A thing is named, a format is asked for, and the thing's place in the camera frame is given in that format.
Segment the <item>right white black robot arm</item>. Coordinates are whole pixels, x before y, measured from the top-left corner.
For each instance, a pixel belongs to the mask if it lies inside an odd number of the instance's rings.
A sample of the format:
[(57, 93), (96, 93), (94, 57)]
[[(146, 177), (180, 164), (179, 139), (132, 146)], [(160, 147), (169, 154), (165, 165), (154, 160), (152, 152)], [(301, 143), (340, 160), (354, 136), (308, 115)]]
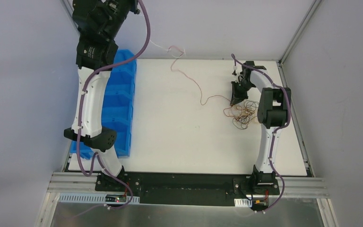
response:
[(279, 194), (279, 185), (274, 170), (278, 140), (283, 128), (291, 120), (291, 89), (276, 85), (267, 75), (264, 66), (257, 66), (253, 61), (242, 64), (239, 74), (232, 84), (230, 105), (237, 105), (248, 99), (248, 91), (256, 88), (260, 92), (257, 119), (261, 124), (259, 155), (253, 171), (240, 189), (244, 193)]

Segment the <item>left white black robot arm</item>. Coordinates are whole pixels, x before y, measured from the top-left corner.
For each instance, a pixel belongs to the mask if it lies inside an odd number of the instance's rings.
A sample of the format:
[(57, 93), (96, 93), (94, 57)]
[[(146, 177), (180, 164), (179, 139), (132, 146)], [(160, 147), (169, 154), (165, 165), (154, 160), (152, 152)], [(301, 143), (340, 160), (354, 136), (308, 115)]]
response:
[(74, 0), (72, 20), (79, 32), (76, 65), (78, 67), (78, 101), (72, 126), (64, 136), (93, 151), (101, 173), (113, 191), (125, 186), (124, 171), (115, 151), (117, 132), (102, 125), (104, 95), (118, 45), (115, 37), (130, 12), (139, 14), (139, 0)]

